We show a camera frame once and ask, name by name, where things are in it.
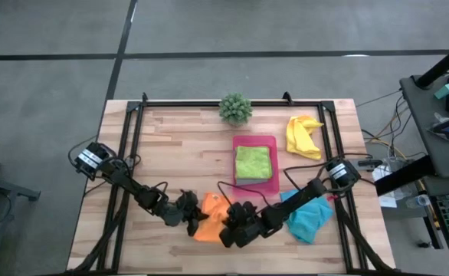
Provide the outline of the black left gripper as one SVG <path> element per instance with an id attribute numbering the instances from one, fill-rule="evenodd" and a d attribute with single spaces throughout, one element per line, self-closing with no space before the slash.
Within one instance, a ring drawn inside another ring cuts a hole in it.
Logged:
<path id="1" fill-rule="evenodd" d="M 159 210 L 159 217 L 163 219 L 167 226 L 175 227 L 180 222 L 187 222 L 188 236 L 193 237 L 198 230 L 198 223 L 209 217 L 201 210 L 182 210 L 177 202 L 167 202 Z"/>

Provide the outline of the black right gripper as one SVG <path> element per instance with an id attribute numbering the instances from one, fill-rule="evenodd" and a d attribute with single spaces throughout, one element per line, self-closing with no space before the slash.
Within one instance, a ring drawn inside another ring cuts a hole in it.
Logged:
<path id="1" fill-rule="evenodd" d="M 219 238 L 226 248 L 232 245 L 243 248 L 264 232 L 263 220 L 258 215 L 240 218 L 228 216 L 223 224 L 226 228 L 221 230 Z"/>

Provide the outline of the orange microfiber towel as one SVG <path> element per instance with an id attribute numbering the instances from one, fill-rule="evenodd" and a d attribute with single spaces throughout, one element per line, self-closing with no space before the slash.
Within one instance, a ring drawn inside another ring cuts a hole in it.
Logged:
<path id="1" fill-rule="evenodd" d="M 223 195 L 213 192 L 205 193 L 202 212 L 208 217 L 199 222 L 198 230 L 193 238 L 198 242 L 221 243 L 219 235 L 225 227 L 223 221 L 228 218 L 230 206 Z"/>

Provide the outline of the green microfiber towel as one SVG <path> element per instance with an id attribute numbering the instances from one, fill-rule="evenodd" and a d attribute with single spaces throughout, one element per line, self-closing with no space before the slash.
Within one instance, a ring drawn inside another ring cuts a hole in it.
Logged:
<path id="1" fill-rule="evenodd" d="M 267 146 L 238 146 L 234 158 L 237 179 L 269 179 L 273 176 L 270 149 Z"/>

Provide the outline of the yellow microfiber towel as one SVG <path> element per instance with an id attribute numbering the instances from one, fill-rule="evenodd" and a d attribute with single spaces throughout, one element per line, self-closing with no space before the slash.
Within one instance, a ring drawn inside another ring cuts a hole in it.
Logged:
<path id="1" fill-rule="evenodd" d="M 287 124 L 286 150 L 302 157 L 320 160 L 321 151 L 315 146 L 311 135 L 323 124 L 310 116 L 291 117 Z"/>

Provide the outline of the blue microfiber towel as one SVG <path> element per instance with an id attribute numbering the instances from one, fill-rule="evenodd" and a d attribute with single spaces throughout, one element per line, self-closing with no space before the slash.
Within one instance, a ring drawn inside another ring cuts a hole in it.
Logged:
<path id="1" fill-rule="evenodd" d="M 298 241 L 313 244 L 316 233 L 331 219 L 333 210 L 327 199 L 314 198 L 292 212 L 286 220 L 290 234 Z"/>

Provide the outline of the pink plastic bin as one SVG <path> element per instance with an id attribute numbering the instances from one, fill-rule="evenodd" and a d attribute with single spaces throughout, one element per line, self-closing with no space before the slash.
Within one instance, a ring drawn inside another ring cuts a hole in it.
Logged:
<path id="1" fill-rule="evenodd" d="M 235 185 L 235 168 L 234 158 L 235 149 L 238 146 L 267 146 L 270 149 L 270 159 L 272 163 L 273 176 L 269 178 L 269 182 L 264 184 L 236 186 Z M 233 194 L 235 196 L 255 196 L 254 191 L 261 192 L 266 196 L 272 196 L 279 191 L 279 169 L 277 161 L 277 143 L 274 136 L 234 136 L 232 140 L 233 147 Z"/>

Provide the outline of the potted succulent plant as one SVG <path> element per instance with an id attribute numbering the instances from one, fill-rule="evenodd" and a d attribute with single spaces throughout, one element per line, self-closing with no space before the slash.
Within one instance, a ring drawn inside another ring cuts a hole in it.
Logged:
<path id="1" fill-rule="evenodd" d="M 253 112 L 251 101 L 239 93 L 228 94 L 218 106 L 221 120 L 234 127 L 248 123 Z"/>

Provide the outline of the white paper sheet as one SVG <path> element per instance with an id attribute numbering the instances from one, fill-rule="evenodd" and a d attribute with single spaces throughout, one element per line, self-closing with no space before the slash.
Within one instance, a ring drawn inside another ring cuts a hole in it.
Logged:
<path id="1" fill-rule="evenodd" d="M 389 184 L 383 178 L 389 176 L 392 173 L 391 169 L 388 165 L 380 165 L 373 169 L 372 178 L 374 182 L 378 182 L 381 180 L 381 187 L 383 190 L 389 188 Z M 379 196 L 380 206 L 383 208 L 396 209 L 397 208 L 397 199 L 393 192 L 387 192 Z"/>

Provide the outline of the black support beam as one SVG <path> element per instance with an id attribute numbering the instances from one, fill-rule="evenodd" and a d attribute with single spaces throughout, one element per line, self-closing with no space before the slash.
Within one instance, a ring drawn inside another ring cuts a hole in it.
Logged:
<path id="1" fill-rule="evenodd" d="M 425 176 L 435 176 L 436 172 L 431 161 L 430 156 L 424 156 L 414 162 L 402 167 L 396 172 L 391 173 L 389 176 L 383 178 L 389 184 L 389 188 L 383 190 L 381 187 L 381 180 L 375 182 L 377 196 L 381 196 L 384 193 L 392 192 L 410 182 L 417 181 Z"/>

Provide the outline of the workbench with grey legs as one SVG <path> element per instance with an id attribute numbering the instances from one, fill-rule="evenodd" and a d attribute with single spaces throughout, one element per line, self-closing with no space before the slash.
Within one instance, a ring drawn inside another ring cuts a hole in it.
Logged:
<path id="1" fill-rule="evenodd" d="M 37 201 L 40 197 L 41 192 L 33 189 L 28 189 L 23 186 L 19 186 L 5 180 L 0 179 L 0 189 L 8 192 L 13 192 L 17 196 L 27 197 L 29 201 Z"/>

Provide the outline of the clear plastic bottle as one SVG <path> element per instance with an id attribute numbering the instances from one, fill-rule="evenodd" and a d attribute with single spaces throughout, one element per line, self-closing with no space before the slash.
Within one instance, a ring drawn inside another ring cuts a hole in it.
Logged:
<path id="1" fill-rule="evenodd" d="M 428 195 L 420 194 L 405 201 L 405 204 L 410 209 L 417 209 L 421 207 L 426 207 L 431 204 L 431 200 Z"/>

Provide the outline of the black aluminium table frame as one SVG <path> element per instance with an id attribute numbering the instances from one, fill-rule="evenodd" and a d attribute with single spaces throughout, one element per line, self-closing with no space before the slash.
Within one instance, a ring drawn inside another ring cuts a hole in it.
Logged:
<path id="1" fill-rule="evenodd" d="M 67 273 L 389 274 L 365 151 L 339 128 L 351 100 L 107 103 L 70 158 L 83 197 Z"/>

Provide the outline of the black diagonal post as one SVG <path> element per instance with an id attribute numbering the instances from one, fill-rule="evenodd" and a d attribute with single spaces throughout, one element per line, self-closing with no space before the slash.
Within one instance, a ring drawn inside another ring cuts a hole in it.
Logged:
<path id="1" fill-rule="evenodd" d="M 441 59 L 435 66 L 415 80 L 415 85 L 421 89 L 431 86 L 439 77 L 449 70 L 449 54 Z"/>

